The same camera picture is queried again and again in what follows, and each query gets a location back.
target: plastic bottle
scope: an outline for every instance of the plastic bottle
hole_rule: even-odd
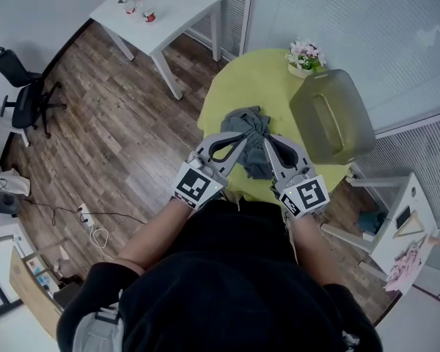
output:
[[[134,0],[122,0],[122,2],[124,3],[124,9],[125,12],[128,15],[131,15],[132,13],[135,12],[136,10],[136,4]]]
[[[137,7],[145,22],[153,22],[155,20],[155,13],[147,0],[137,0]]]

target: wooden floor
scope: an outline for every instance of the wooden floor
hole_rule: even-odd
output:
[[[141,221],[155,215],[170,198],[170,185],[182,161],[202,139],[196,121],[213,77],[225,66],[212,60],[202,45],[182,35],[166,50],[166,60],[184,97],[175,100],[148,56],[131,47],[129,62],[97,24],[92,24],[65,52],[47,79],[59,80],[54,102],[68,105],[48,118],[51,139],[41,127],[29,130],[31,147],[15,137],[5,169],[17,164],[31,180],[34,202],[76,210],[86,203],[93,212],[130,214]],[[365,194],[341,183],[322,220],[356,229],[360,210],[374,208]],[[22,202],[19,214],[37,247],[59,238],[74,270],[84,276],[105,257],[89,242],[89,230],[76,215]],[[105,252],[111,256],[142,225],[121,216],[93,216],[109,231]],[[369,278],[357,264],[364,259],[348,244],[329,238],[345,281],[371,320],[391,303],[382,283]],[[47,257],[53,262],[55,257]]]

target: plastic container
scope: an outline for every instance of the plastic container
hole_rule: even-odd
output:
[[[137,0],[137,8],[145,19],[145,22],[153,22],[155,20],[155,12],[148,0]]]
[[[290,110],[314,164],[349,164],[375,146],[367,110],[342,69],[306,77]]]
[[[135,0],[120,0],[120,3],[122,3],[125,12],[128,15],[134,14],[136,11],[136,3]]]

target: window blinds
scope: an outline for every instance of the window blinds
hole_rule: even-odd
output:
[[[351,75],[374,129],[440,108],[440,0],[280,0],[271,9],[267,46],[314,40],[330,68]]]
[[[241,54],[241,35],[243,33],[245,4],[246,0],[224,0],[221,3],[221,46],[229,58],[234,58]],[[210,16],[206,16],[194,24],[192,29],[195,37],[201,41],[210,41]]]
[[[433,215],[440,219],[440,121],[376,140],[375,149],[356,161],[366,177],[416,174]],[[397,190],[375,188],[387,205]]]

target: round table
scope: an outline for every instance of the round table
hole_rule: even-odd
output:
[[[290,111],[290,100],[303,80],[287,69],[286,50],[263,49],[249,52],[229,63],[212,81],[197,126],[204,137],[220,132],[225,115],[235,109],[260,106],[261,113],[271,117],[269,130],[303,145]],[[332,191],[345,176],[347,166],[315,165]],[[228,176],[228,189],[239,191],[247,200],[280,204],[272,191],[271,180],[253,180],[243,166],[236,164]]]

